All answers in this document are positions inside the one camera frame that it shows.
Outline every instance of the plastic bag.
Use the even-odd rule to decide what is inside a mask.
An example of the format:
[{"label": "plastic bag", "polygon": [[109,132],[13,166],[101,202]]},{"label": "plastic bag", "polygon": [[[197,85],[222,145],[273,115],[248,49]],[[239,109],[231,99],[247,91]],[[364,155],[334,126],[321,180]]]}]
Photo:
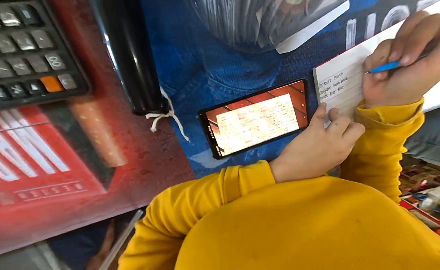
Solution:
[{"label": "plastic bag", "polygon": [[218,39],[249,53],[275,49],[347,0],[188,0]]}]

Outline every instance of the string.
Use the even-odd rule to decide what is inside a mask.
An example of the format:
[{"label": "string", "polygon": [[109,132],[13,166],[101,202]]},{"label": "string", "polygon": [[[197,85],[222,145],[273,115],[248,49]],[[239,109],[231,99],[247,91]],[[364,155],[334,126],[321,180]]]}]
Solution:
[{"label": "string", "polygon": [[161,114],[161,113],[149,113],[146,115],[146,118],[152,118],[155,117],[155,120],[153,120],[153,124],[152,127],[150,128],[150,130],[152,132],[156,132],[157,131],[157,123],[160,119],[165,118],[165,117],[173,117],[173,119],[175,120],[175,122],[178,125],[178,128],[180,129],[181,135],[183,136],[183,138],[185,138],[185,140],[187,140],[187,142],[190,141],[190,139],[185,135],[185,133],[183,132],[183,126],[181,125],[180,120],[178,119],[178,117],[175,115],[175,111],[173,110],[173,105],[171,103],[170,98],[168,97],[167,93],[163,90],[163,88],[160,87],[160,92],[161,94],[168,100],[168,105],[170,107],[170,111],[168,112],[168,114]]}]

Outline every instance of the notepad page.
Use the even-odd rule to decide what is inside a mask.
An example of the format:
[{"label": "notepad page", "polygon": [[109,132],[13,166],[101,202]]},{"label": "notepad page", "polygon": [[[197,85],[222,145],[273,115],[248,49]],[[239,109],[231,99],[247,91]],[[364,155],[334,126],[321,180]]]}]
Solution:
[{"label": "notepad page", "polygon": [[[440,13],[440,2],[425,9]],[[338,108],[352,119],[358,103],[363,99],[362,78],[365,58],[372,54],[383,40],[395,38],[403,21],[360,43],[352,49],[332,58],[313,69],[315,88],[319,102],[326,102],[327,111]],[[440,107],[440,83],[425,95],[424,111]]]}]

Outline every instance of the calculator keypad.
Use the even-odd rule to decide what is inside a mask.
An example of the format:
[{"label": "calculator keypad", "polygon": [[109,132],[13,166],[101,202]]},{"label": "calculator keypad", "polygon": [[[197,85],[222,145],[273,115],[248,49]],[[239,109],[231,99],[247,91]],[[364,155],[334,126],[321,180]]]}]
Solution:
[{"label": "calculator keypad", "polygon": [[46,4],[44,0],[0,3],[0,109],[88,92],[84,74]]}]

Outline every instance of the blue pen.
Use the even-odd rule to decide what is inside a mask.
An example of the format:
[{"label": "blue pen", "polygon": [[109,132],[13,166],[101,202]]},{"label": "blue pen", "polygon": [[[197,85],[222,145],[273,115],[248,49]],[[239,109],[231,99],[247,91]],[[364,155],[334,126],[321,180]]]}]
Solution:
[{"label": "blue pen", "polygon": [[[433,51],[432,48],[426,49],[426,50],[425,50],[424,52],[422,52],[422,54],[418,57],[417,61],[420,60],[420,59],[422,59],[422,58],[426,58],[426,57],[430,54],[430,52],[432,52],[432,51]],[[368,72],[365,72],[365,74],[379,73],[379,72],[383,72],[383,71],[389,71],[389,70],[398,69],[398,68],[401,68],[401,67],[402,67],[402,66],[400,65],[400,60],[398,60],[398,61],[395,61],[395,62],[387,63],[387,64],[385,64],[385,65],[381,65],[381,66],[379,66],[379,67],[377,67],[377,68],[374,68],[374,69],[372,69],[372,70],[370,70],[370,71],[368,71]]]},{"label": "blue pen", "polygon": [[381,65],[377,68],[374,68],[372,70],[370,70],[369,72],[367,72],[366,74],[370,74],[370,73],[379,73],[379,72],[383,72],[383,71],[389,71],[392,69],[397,69],[400,67],[400,60],[395,61],[395,62],[391,62],[385,65]]}]

